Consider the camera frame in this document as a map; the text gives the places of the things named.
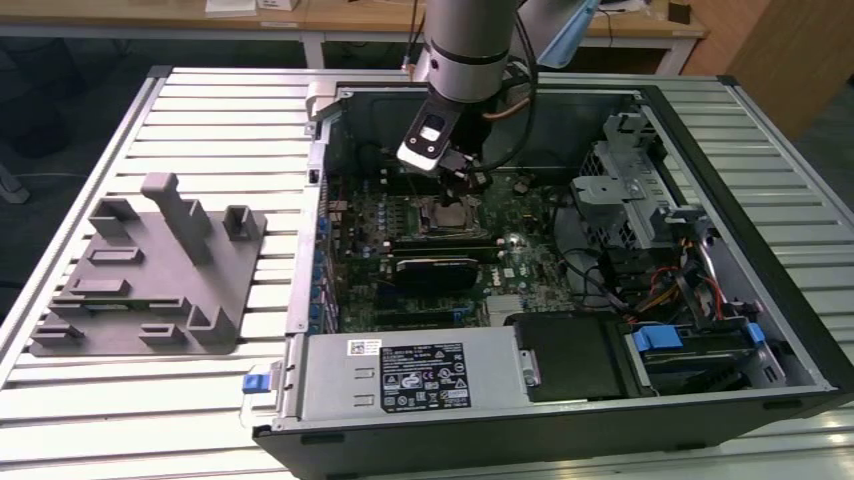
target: gray plastic mount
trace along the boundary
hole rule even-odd
[[[150,173],[161,213],[105,198],[98,231],[30,351],[53,355],[223,354],[237,346],[267,219],[246,206],[209,214],[178,177]]]

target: workbench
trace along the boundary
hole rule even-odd
[[[309,68],[325,68],[326,42],[406,42],[410,0],[303,0],[293,12],[206,18],[206,0],[4,0],[0,35],[170,40],[293,40],[303,43]],[[678,75],[706,28],[666,20],[668,0],[650,13],[598,17],[584,47],[664,50],[660,74]]]
[[[157,69],[0,327],[0,470],[4,479],[290,478],[255,446],[251,426],[274,414],[274,393],[242,394],[243,374],[285,352],[302,186],[313,154],[307,104],[335,81],[406,81],[398,72]],[[656,83],[736,198],[854,358],[854,218],[738,86],[713,77],[544,74],[545,83]],[[666,161],[689,202],[698,197]],[[242,341],[219,356],[39,358],[30,333],[66,283],[94,228],[101,197],[129,199],[149,172],[181,176],[207,211],[230,204],[267,214]],[[769,425],[720,447],[490,467],[508,478],[849,478],[854,416],[840,409]],[[464,472],[434,472],[431,478]]]

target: green circuit board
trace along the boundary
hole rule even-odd
[[[383,330],[378,317],[401,313],[456,312],[457,326],[488,326],[485,303],[494,295],[518,295],[526,312],[573,308],[574,296],[550,232],[554,198],[538,188],[524,195],[514,192],[518,175],[496,175],[493,181],[485,194],[469,200],[477,205],[480,231],[502,244],[498,258],[480,265],[476,286],[448,296],[397,295],[391,272],[398,259],[383,249],[386,241],[423,236],[417,208],[423,198],[389,195],[382,185],[369,182],[345,189],[353,194],[347,210],[339,204],[342,215],[335,217],[342,332]]]

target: power supply label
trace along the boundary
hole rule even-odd
[[[379,371],[386,413],[472,407],[462,343],[382,347]]]

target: slotted metal surface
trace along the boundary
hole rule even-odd
[[[69,221],[0,330],[12,350],[0,364],[2,478],[289,478],[255,447],[241,420],[241,378],[283,354],[310,141],[306,95],[318,80],[403,81],[389,72],[177,69],[147,83],[102,161],[93,198],[135,192],[150,171],[174,171],[206,210],[250,205],[269,232],[247,305],[243,343],[211,357],[37,358],[23,351],[53,293],[94,229]],[[737,89],[712,78],[544,75],[546,82],[660,84],[762,235],[844,349],[854,355],[854,228],[806,163],[781,143]],[[697,196],[678,172],[674,179]],[[86,217],[86,205],[73,213]],[[21,326],[15,332],[11,324]],[[254,399],[273,413],[275,399]],[[413,475],[496,478],[849,478],[854,413],[848,408],[770,425],[717,448]]]

